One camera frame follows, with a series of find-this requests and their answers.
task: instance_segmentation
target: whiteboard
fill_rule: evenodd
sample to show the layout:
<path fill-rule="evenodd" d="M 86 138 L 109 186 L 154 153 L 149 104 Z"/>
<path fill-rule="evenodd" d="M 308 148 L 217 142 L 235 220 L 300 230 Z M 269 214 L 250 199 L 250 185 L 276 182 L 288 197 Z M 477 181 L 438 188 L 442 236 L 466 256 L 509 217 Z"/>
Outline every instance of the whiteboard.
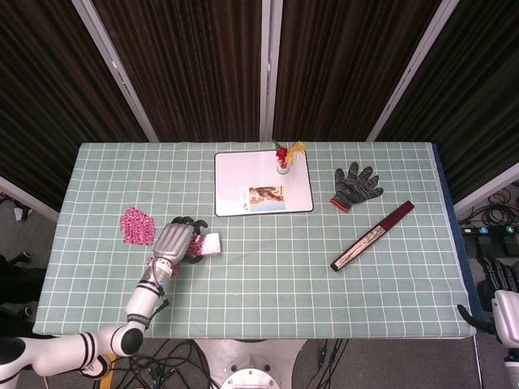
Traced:
<path fill-rule="evenodd" d="M 311 212 L 307 154 L 299 153 L 287 174 L 277 172 L 275 150 L 218 152 L 214 157 L 217 216 Z M 256 188 L 276 188 L 261 199 Z"/>

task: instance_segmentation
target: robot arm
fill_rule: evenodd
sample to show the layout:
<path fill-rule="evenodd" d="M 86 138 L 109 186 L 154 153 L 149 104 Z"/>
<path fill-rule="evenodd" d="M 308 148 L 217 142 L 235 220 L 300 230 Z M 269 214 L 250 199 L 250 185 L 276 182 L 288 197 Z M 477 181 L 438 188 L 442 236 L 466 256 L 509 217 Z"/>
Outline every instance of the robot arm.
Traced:
<path fill-rule="evenodd" d="M 491 335 L 508 349 L 504 366 L 512 388 L 519 387 L 519 280 L 512 269 L 489 254 L 480 253 L 486 280 L 478 286 L 479 298 L 486 310 L 492 311 L 491 322 L 478 320 L 464 306 L 457 306 L 461 317 L 471 326 Z"/>
<path fill-rule="evenodd" d="M 154 314 L 168 304 L 163 285 L 171 277 L 173 266 L 184 257 L 193 232 L 199 229 L 199 222 L 189 224 L 191 218 L 181 223 L 175 220 L 164 227 L 153 248 L 155 260 L 146 268 L 126 306 L 126 325 L 47 340 L 0 338 L 0 389 L 14 389 L 19 371 L 27 365 L 42 376 L 80 370 L 89 378 L 99 379 L 109 371 L 109 363 L 100 356 L 114 353 L 129 357 L 137 353 Z M 163 303 L 156 309 L 159 299 Z"/>

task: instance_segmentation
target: brown curtain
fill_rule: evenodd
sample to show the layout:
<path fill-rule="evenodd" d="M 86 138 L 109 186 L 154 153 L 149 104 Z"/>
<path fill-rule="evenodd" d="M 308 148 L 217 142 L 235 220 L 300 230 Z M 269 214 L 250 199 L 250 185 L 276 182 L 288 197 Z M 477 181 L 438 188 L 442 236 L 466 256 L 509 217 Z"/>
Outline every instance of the brown curtain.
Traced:
<path fill-rule="evenodd" d="M 519 162 L 519 2 L 462 0 L 377 140 L 438 144 L 457 202 Z"/>
<path fill-rule="evenodd" d="M 0 176 L 59 210 L 82 142 L 145 142 L 68 0 L 0 2 Z"/>
<path fill-rule="evenodd" d="M 285 0 L 273 135 L 364 141 L 439 0 Z"/>
<path fill-rule="evenodd" d="M 94 0 L 162 142 L 254 141 L 261 0 Z"/>

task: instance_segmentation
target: green grid tablecloth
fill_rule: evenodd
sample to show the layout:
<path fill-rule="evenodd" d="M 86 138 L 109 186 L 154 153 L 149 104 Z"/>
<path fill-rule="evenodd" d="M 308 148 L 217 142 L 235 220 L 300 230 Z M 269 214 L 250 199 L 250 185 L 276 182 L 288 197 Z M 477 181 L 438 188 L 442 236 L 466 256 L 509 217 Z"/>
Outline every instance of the green grid tablecloth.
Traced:
<path fill-rule="evenodd" d="M 429 143 L 307 143 L 314 211 L 214 216 L 215 152 L 271 143 L 86 143 L 59 216 L 34 331 L 71 334 L 126 322 L 152 247 L 122 242 L 129 207 L 155 220 L 208 222 L 222 253 L 182 264 L 171 306 L 147 332 L 177 338 L 458 337 L 468 297 Z M 339 212 L 333 173 L 371 165 L 384 194 Z M 342 271 L 329 264 L 406 200 L 414 211 Z"/>

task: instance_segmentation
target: red flower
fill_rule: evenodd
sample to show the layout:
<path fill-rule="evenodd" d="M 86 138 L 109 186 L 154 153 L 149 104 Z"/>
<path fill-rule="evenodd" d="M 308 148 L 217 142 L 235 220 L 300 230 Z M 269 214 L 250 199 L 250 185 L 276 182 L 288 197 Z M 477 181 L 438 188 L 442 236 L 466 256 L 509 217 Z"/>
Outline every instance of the red flower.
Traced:
<path fill-rule="evenodd" d="M 277 160 L 279 161 L 281 167 L 286 168 L 286 154 L 289 152 L 286 147 L 279 147 L 276 151 Z"/>

